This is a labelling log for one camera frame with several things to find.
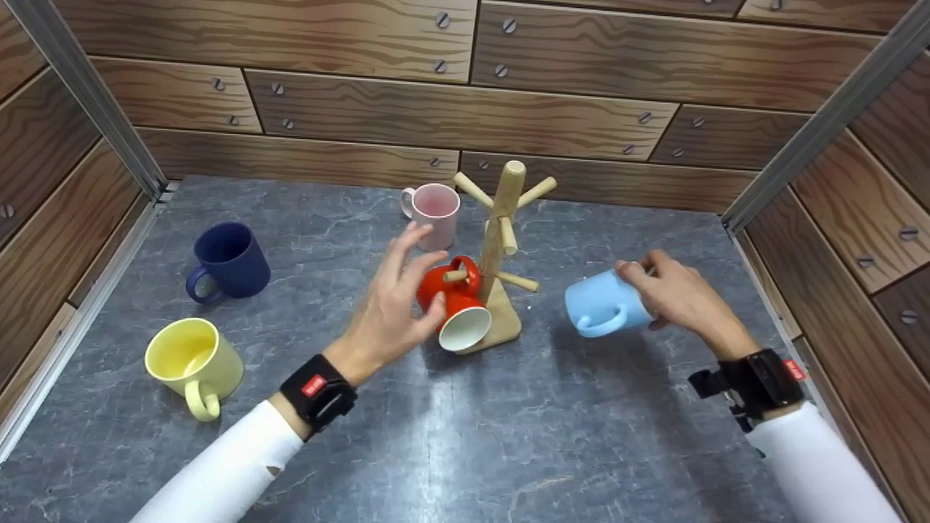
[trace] white sleeve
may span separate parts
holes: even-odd
[[[281,414],[258,404],[149,500],[130,523],[233,523],[303,447]]]
[[[764,454],[801,523],[899,523],[869,473],[817,407],[760,423],[746,435]]]

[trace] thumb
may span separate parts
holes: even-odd
[[[618,261],[617,275],[642,293],[653,283],[653,278],[645,273],[642,265],[636,261]]]
[[[445,321],[445,293],[437,292],[432,297],[429,310],[413,324],[413,333],[417,338],[417,343],[429,338],[443,321]]]

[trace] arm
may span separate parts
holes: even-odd
[[[655,275],[648,275],[654,270]],[[654,250],[636,262],[618,261],[621,278],[658,313],[649,327],[669,323],[696,333],[718,361],[759,351],[746,327],[698,271]],[[899,519],[856,457],[809,403],[764,414],[747,434],[764,455],[794,514],[803,523],[886,523]]]
[[[425,316],[411,315],[423,273],[445,252],[419,256],[403,269],[409,250],[430,230],[411,223],[392,240],[348,329],[322,352],[353,387],[410,352],[445,318],[442,293]],[[274,394],[172,477],[132,523],[238,521],[312,434],[290,402]]]

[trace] light blue mug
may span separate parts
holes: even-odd
[[[655,319],[643,306],[639,292],[613,269],[570,285],[565,290],[565,308],[585,338],[649,325]]]

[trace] left hand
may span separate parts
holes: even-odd
[[[443,323],[445,294],[437,293],[419,319],[413,317],[413,301],[423,275],[447,253],[423,254],[404,267],[407,253],[431,230],[431,225],[418,227],[410,222],[399,237],[391,240],[365,297],[355,307],[349,327],[323,351],[352,386],[413,350]]]

